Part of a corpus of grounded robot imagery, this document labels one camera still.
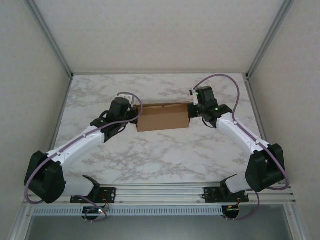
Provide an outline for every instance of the aluminum frame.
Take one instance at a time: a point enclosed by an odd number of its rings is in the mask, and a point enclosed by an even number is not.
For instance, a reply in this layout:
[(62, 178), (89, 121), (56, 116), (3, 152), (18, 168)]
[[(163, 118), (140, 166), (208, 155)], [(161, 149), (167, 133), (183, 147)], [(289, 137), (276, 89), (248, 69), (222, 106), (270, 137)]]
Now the aluminum frame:
[(258, 106), (257, 106), (257, 103), (256, 103), (254, 92), (253, 92), (252, 87), (251, 87), (251, 83), (250, 83), (250, 81), (248, 80), (248, 78), (247, 78), (247, 76), (245, 74), (242, 74), (242, 77), (243, 77), (245, 88), (246, 88), (246, 91), (248, 93), (249, 100), (250, 100), (250, 103), (251, 103), (251, 106), (252, 106), (252, 110), (253, 110), (253, 114), (254, 114), (254, 117), (255, 117), (255, 120), (256, 120), (256, 124), (258, 125), (260, 136), (261, 136), (261, 138), (263, 140), (268, 142), (266, 131), (265, 131), (264, 125), (262, 123), (262, 119), (261, 119), (261, 116), (260, 116), (260, 113), (259, 113), (259, 109), (258, 109)]
[[(217, 187), (218, 182), (202, 182), (202, 183), (163, 183), (163, 184), (105, 184), (102, 187), (117, 188), (115, 203), (110, 207), (115, 209), (113, 216), (121, 216), (121, 212), (131, 211), (124, 216), (143, 216), (141, 210), (163, 210), (172, 209), (167, 216), (188, 214), (178, 213), (179, 210), (191, 209), (194, 215), (216, 215), (211, 214), (208, 209), (220, 207), (220, 203), (205, 203), (201, 198), (204, 193), (204, 187)], [(284, 185), (276, 184), (274, 187), (283, 187)], [(255, 193), (248, 192), (249, 202), (242, 205), (256, 205), (257, 197)], [(296, 201), (291, 188), (284, 191), (264, 190), (259, 193), (261, 205), (283, 205), (288, 225), (293, 240), (307, 240), (307, 232), (299, 215)], [(39, 200), (38, 197), (32, 195), (33, 201)], [(61, 197), (56, 202), (48, 205), (41, 203), (39, 205), (30, 205), (26, 201), (22, 204), (17, 222), (13, 228), (9, 240), (24, 240), (27, 237), (28, 229), (33, 216), (39, 216), (39, 209), (45, 209), (41, 216), (81, 216), (81, 208), (91, 206), (90, 204), (72, 204), (70, 197)], [(68, 212), (69, 209), (75, 209), (74, 213)], [(147, 216), (159, 216), (158, 212), (149, 212)]]
[(46, 39), (47, 43), (49, 44), (50, 48), (52, 49), (54, 55), (56, 56), (57, 60), (61, 64), (65, 73), (69, 76), (70, 79), (73, 77), (73, 73), (62, 53), (60, 50), (54, 36), (52, 35), (46, 21), (44, 20), (37, 4), (34, 0), (23, 0), (26, 7), (29, 9), (31, 15), (33, 16), (36, 24), (40, 28), (44, 38)]
[(52, 136), (52, 139), (51, 139), (51, 142), (50, 142), (48, 150), (53, 150), (55, 148), (55, 144), (56, 144), (56, 141), (57, 141), (57, 137), (58, 137), (60, 125), (61, 125), (61, 122), (62, 122), (62, 118), (64, 116), (64, 112), (65, 112), (65, 109), (66, 109), (66, 106), (67, 106), (67, 101), (68, 101), (68, 97), (69, 97), (69, 94), (70, 94), (70, 90), (71, 90), (71, 85), (72, 85), (72, 80), (73, 79), (74, 78), (72, 76), (70, 81), (69, 81), (69, 83), (68, 83), (68, 87), (67, 87), (64, 99), (63, 99), (62, 107), (61, 107), (60, 112), (59, 112), (59, 117), (58, 117), (58, 120), (56, 122), (56, 125), (55, 125), (55, 128), (54, 128), (54, 132), (53, 132), (53, 136)]
[(258, 68), (260, 62), (264, 58), (270, 44), (272, 43), (273, 39), (275, 38), (280, 26), (282, 25), (283, 21), (285, 20), (291, 6), (294, 4), (295, 0), (284, 0), (283, 4), (275, 17), (268, 33), (266, 34), (257, 54), (255, 55), (251, 66), (248, 69), (247, 77), (250, 80), (252, 75), (255, 73), (256, 69)]

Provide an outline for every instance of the black joint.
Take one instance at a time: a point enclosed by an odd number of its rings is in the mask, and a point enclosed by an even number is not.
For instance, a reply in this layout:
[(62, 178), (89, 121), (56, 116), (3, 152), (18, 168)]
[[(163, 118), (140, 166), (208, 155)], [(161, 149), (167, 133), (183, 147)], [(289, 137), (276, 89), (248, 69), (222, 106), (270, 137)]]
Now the black joint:
[(215, 107), (214, 105), (218, 105), (218, 102), (215, 98), (214, 92), (210, 86), (202, 86), (196, 89), (197, 98), (199, 101), (199, 104), (210, 104)]
[(189, 116), (189, 119), (193, 119), (193, 118), (199, 117), (199, 115), (198, 115), (198, 106), (194, 105), (193, 102), (188, 104), (188, 116)]
[[(43, 163), (48, 156), (41, 151), (34, 153), (30, 159), (24, 185), (27, 184), (32, 173)], [(64, 192), (66, 182), (60, 162), (50, 160), (34, 176), (29, 189), (40, 197), (45, 203), (51, 204)]]
[[(277, 159), (283, 169), (285, 169), (284, 152), (278, 144), (268, 147), (268, 150)], [(245, 172), (245, 179), (249, 186), (256, 192), (276, 184), (285, 176), (282, 174), (276, 163), (265, 151), (255, 151), (251, 156)]]
[[(138, 116), (138, 108), (131, 108), (131, 110), (128, 112), (128, 119), (133, 119)], [(131, 124), (138, 124), (138, 118), (136, 120), (133, 120), (130, 122)]]

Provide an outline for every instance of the vent grille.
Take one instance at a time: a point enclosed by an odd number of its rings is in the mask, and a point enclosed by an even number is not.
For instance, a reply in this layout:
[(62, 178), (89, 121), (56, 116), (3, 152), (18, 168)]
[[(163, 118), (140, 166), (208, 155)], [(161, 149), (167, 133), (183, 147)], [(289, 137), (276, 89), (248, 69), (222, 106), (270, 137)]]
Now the vent grille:
[[(36, 207), (33, 216), (83, 216), (83, 206)], [(111, 206), (108, 216), (204, 216), (222, 215), (222, 207), (211, 206)]]

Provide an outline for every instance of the black bracket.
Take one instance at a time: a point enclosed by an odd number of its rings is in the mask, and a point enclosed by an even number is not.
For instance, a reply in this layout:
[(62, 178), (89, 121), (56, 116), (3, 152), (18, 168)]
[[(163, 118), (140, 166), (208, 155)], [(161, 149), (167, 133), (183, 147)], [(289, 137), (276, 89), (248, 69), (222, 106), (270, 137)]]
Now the black bracket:
[(81, 216), (84, 220), (87, 219), (89, 221), (95, 220), (97, 219), (99, 216), (92, 216), (91, 214), (101, 214), (101, 209), (100, 208), (95, 208), (94, 206), (84, 206), (82, 209), (82, 214), (86, 214), (88, 211), (90, 210), (90, 212), (87, 214), (86, 218), (85, 216)]
[[(130, 102), (122, 97), (116, 97), (112, 102), (109, 110), (104, 111), (101, 115), (90, 123), (90, 126), (102, 128), (107, 124), (130, 120), (138, 116), (138, 109), (131, 107)], [(138, 119), (131, 121), (131, 124), (137, 124)], [(115, 135), (122, 132), (122, 128), (125, 128), (128, 123), (116, 123), (106, 128), (101, 129), (101, 133), (104, 134), (104, 142)]]
[(206, 204), (213, 204), (213, 203), (248, 203), (249, 197), (245, 191), (240, 191), (235, 194), (228, 196), (228, 198), (224, 198), (220, 191), (220, 187), (204, 187), (204, 194), (202, 194), (202, 198), (205, 200)]
[(239, 204), (222, 206), (223, 217), (236, 219), (239, 215)]
[[(108, 202), (109, 204), (114, 204), (116, 199), (116, 191), (117, 189), (115, 187), (100, 187), (98, 197), (95, 200), (92, 200), (89, 196), (87, 198), (95, 204), (105, 204), (106, 202)], [(87, 203), (87, 201), (78, 196), (72, 196), (70, 199), (70, 203), (84, 204)]]

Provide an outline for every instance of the cable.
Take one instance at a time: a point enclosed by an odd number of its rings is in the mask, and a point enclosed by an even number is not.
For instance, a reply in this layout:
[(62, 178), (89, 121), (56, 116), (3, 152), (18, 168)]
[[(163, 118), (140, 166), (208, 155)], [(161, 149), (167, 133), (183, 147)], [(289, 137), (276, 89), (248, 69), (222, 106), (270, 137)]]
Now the cable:
[(228, 219), (231, 219), (232, 221), (241, 221), (241, 220), (245, 220), (245, 219), (248, 219), (250, 217), (252, 217), (253, 215), (255, 215), (259, 208), (260, 208), (260, 197), (258, 195), (258, 193), (256, 191), (254, 191), (255, 194), (256, 194), (256, 197), (258, 198), (258, 204), (256, 205), (256, 208), (253, 212), (251, 212), (250, 214), (246, 215), (246, 216), (243, 216), (243, 217), (239, 217), (239, 218), (227, 218), (227, 217), (223, 217), (224, 219), (228, 220)]
[(101, 218), (101, 219), (97, 219), (97, 220), (90, 220), (91, 223), (97, 223), (97, 222), (101, 222), (101, 221), (104, 221), (107, 219), (107, 213), (106, 211), (103, 209), (102, 206), (98, 206), (97, 204), (95, 204), (93, 201), (89, 200), (88, 198), (86, 198), (85, 196), (80, 196), (80, 195), (77, 195), (77, 197), (87, 201), (88, 203), (92, 204), (94, 207), (93, 208), (90, 208), (88, 211), (86, 211), (85, 215), (84, 215), (84, 221), (87, 222), (87, 216), (88, 216), (88, 213), (91, 212), (92, 210), (94, 209), (100, 209), (103, 213), (104, 213), (104, 218)]
[[(89, 136), (89, 135), (91, 135), (91, 134), (93, 134), (93, 133), (95, 133), (95, 132), (98, 132), (98, 131), (100, 131), (100, 130), (102, 130), (102, 129), (105, 129), (105, 128), (107, 128), (107, 127), (110, 127), (110, 126), (112, 126), (112, 125), (115, 125), (115, 124), (130, 123), (130, 122), (138, 119), (138, 118), (141, 116), (141, 114), (142, 114), (143, 111), (144, 111), (144, 105), (143, 105), (143, 103), (141, 102), (140, 98), (137, 97), (135, 94), (130, 93), (130, 92), (125, 92), (125, 91), (119, 92), (119, 93), (117, 94), (117, 96), (119, 96), (120, 94), (131, 95), (131, 96), (133, 96), (134, 98), (136, 98), (136, 99), (138, 100), (138, 102), (139, 102), (140, 105), (141, 105), (141, 111), (139, 112), (139, 114), (138, 114), (136, 117), (134, 117), (134, 118), (132, 118), (132, 119), (129, 119), (129, 120), (115, 121), (115, 122), (112, 122), (112, 123), (108, 123), (107, 125), (104, 125), (104, 126), (102, 126), (102, 127), (99, 127), (99, 128), (97, 128), (97, 129), (94, 129), (94, 130), (88, 132), (88, 133), (86, 134), (87, 136)], [(80, 141), (80, 140), (83, 139), (83, 138), (84, 138), (83, 135), (79, 136), (78, 138), (76, 138), (75, 140), (73, 140), (72, 142), (70, 142), (69, 144), (67, 144), (65, 147), (63, 147), (62, 149), (60, 149), (59, 152), (60, 152), (60, 153), (63, 153), (65, 150), (67, 150), (69, 147), (71, 147), (73, 144), (77, 143), (78, 141)], [(35, 175), (39, 172), (39, 170), (40, 170), (44, 165), (46, 165), (50, 160), (52, 160), (53, 158), (55, 158), (56, 156), (58, 156), (57, 153), (49, 156), (46, 160), (44, 160), (44, 161), (34, 170), (34, 172), (33, 172), (33, 173), (31, 174), (31, 176), (29, 177), (28, 181), (26, 182), (25, 188), (24, 188), (24, 198), (25, 198), (25, 200), (26, 200), (29, 204), (37, 205), (37, 204), (43, 203), (43, 200), (41, 200), (41, 201), (32, 201), (32, 200), (29, 198), (28, 189), (29, 189), (29, 186), (30, 186), (31, 181), (34, 179)]]
[(120, 134), (120, 133), (122, 133), (122, 132), (126, 129), (126, 127), (127, 127), (127, 126), (124, 126), (120, 131), (118, 131), (117, 135)]
[(104, 201), (105, 201), (103, 208), (104, 208), (105, 206), (107, 206), (107, 205), (108, 205), (108, 211), (109, 211), (109, 209), (110, 209), (110, 205), (109, 205), (109, 203), (108, 203), (108, 201), (107, 201), (106, 197), (105, 197), (104, 195), (102, 195), (102, 194), (101, 194), (101, 195), (99, 195), (99, 197), (101, 197), (101, 198), (102, 198), (102, 200), (104, 200)]
[(204, 124), (206, 127), (210, 128), (210, 129), (214, 129), (213, 126), (209, 126), (209, 125), (205, 122), (205, 119), (204, 119), (204, 118), (202, 118), (202, 122), (203, 122), (203, 124)]

